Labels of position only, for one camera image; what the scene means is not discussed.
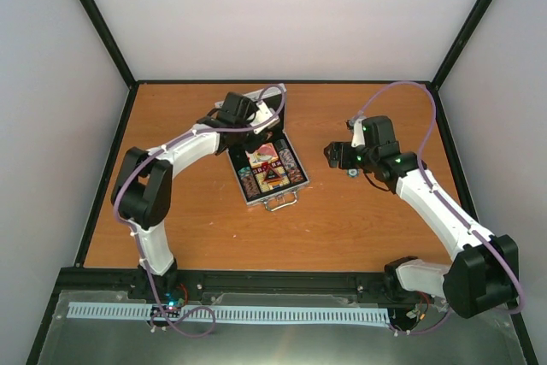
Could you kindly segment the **chip row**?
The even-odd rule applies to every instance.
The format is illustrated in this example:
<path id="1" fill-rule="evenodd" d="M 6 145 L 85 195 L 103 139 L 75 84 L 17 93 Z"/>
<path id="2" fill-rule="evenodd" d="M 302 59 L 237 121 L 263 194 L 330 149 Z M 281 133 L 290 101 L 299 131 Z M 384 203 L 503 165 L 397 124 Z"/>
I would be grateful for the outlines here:
<path id="1" fill-rule="evenodd" d="M 245 197 L 248 200 L 259 197 L 261 194 L 260 188 L 256 183 L 256 179 L 250 167 L 243 167 L 238 170 L 238 179 L 243 188 Z"/>
<path id="2" fill-rule="evenodd" d="M 278 152 L 279 159 L 285 168 L 287 176 L 292 184 L 299 184 L 304 182 L 303 174 L 297 165 L 297 161 L 292 155 L 288 144 L 280 139 L 274 143 L 274 147 Z"/>

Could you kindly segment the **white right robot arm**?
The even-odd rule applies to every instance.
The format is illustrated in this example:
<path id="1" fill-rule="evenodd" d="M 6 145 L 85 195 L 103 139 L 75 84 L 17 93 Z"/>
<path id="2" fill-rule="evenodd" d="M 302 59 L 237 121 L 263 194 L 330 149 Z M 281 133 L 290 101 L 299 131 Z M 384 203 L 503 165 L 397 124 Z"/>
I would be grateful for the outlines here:
<path id="1" fill-rule="evenodd" d="M 481 226 L 435 180 L 419 156 L 403 152 L 386 116 L 359 116 L 347 122 L 348 142 L 324 149 L 330 168 L 361 170 L 369 182 L 408 204 L 446 249 L 451 264 L 407 256 L 385 266 L 389 297 L 422 292 L 441 297 L 462 318 L 511 301 L 521 303 L 518 247 L 508 235 Z"/>

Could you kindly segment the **aluminium poker set case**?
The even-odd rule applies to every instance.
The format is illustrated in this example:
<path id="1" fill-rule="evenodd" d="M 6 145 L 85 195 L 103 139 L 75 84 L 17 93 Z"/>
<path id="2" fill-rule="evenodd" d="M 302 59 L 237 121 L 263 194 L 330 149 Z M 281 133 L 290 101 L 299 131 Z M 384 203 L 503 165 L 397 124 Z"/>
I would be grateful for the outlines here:
<path id="1" fill-rule="evenodd" d="M 216 153 L 227 153 L 245 203 L 269 212 L 295 204 L 297 192 L 309 184 L 285 131 L 286 99 L 283 84 L 268 85 L 229 92 L 212 112 L 221 125 Z"/>

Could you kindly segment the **black triangular dealer button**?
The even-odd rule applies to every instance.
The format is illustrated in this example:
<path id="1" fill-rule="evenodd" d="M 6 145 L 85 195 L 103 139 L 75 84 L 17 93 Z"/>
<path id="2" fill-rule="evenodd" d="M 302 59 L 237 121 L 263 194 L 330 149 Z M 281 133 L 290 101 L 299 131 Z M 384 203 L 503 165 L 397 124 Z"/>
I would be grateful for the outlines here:
<path id="1" fill-rule="evenodd" d="M 279 173 L 270 162 L 264 162 L 262 164 L 262 170 L 264 173 L 263 181 L 265 183 L 272 183 L 281 180 Z"/>

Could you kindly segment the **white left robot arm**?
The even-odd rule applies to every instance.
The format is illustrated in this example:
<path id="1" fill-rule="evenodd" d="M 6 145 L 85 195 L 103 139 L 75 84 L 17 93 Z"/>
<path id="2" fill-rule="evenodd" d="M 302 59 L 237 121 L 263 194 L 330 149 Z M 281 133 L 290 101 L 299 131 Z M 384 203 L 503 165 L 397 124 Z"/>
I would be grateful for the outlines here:
<path id="1" fill-rule="evenodd" d="M 147 286 L 157 297 L 171 297 L 178 278 L 169 272 L 175 258 L 168 246 L 165 220 L 171 206 L 174 178 L 194 162 L 228 148 L 260 145 L 279 123 L 285 90 L 275 109 L 263 98 L 267 89 L 250 94 L 230 92 L 186 132 L 157 147 L 132 147 L 123 158 L 111 201 L 115 219 L 128 226 L 138 247 L 139 265 L 150 274 Z"/>

